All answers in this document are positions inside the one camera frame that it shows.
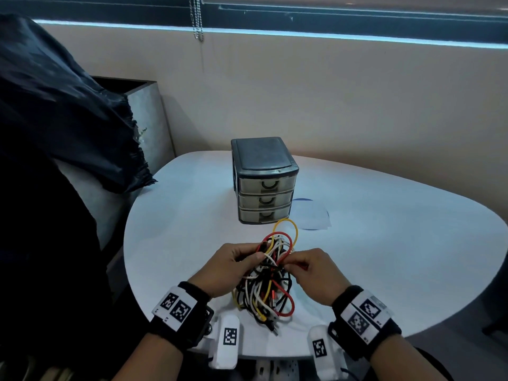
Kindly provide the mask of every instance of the right hand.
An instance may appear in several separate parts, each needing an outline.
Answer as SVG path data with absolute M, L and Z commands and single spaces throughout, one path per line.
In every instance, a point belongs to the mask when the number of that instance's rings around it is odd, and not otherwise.
M 320 248 L 293 252 L 284 259 L 283 264 L 303 291 L 321 305 L 331 306 L 351 286 L 332 258 Z M 297 264 L 308 266 L 308 269 L 302 269 Z

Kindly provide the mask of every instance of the black cable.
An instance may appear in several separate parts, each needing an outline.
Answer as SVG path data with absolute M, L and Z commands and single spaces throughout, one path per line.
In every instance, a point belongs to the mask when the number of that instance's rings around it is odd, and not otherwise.
M 353 372 L 351 372 L 350 370 L 347 370 L 346 368 L 340 368 L 340 371 L 341 371 L 342 373 L 347 373 L 347 374 L 349 374 L 349 375 L 352 377 L 352 379 L 354 379 L 355 381 L 360 381 L 360 379 L 356 376 L 356 374 L 354 374 L 354 373 L 353 373 Z

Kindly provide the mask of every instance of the white marker tag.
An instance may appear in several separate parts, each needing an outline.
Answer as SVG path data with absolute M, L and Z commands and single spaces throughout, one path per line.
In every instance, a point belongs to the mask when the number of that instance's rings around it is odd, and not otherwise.
M 373 320 L 379 328 L 382 328 L 392 317 L 384 303 L 366 290 L 359 293 L 351 303 Z
M 154 307 L 152 314 L 177 332 L 197 302 L 183 288 L 173 286 Z
M 378 335 L 379 330 L 372 325 L 363 313 L 351 303 L 340 314 L 340 317 L 358 334 L 361 339 L 369 345 Z

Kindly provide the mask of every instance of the black bag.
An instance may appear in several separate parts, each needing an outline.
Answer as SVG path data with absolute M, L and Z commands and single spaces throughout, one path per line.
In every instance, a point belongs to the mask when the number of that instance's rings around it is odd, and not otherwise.
M 28 18 L 0 15 L 0 100 L 17 114 L 1 110 L 1 121 L 52 157 L 92 173 L 106 190 L 131 192 L 156 182 L 134 140 L 127 97 L 97 84 Z

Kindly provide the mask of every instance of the wall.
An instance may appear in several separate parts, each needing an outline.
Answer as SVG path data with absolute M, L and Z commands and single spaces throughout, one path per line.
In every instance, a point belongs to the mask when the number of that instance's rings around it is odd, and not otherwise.
M 508 51 L 50 25 L 91 74 L 156 80 L 177 154 L 279 135 L 290 151 L 472 198 L 508 219 Z

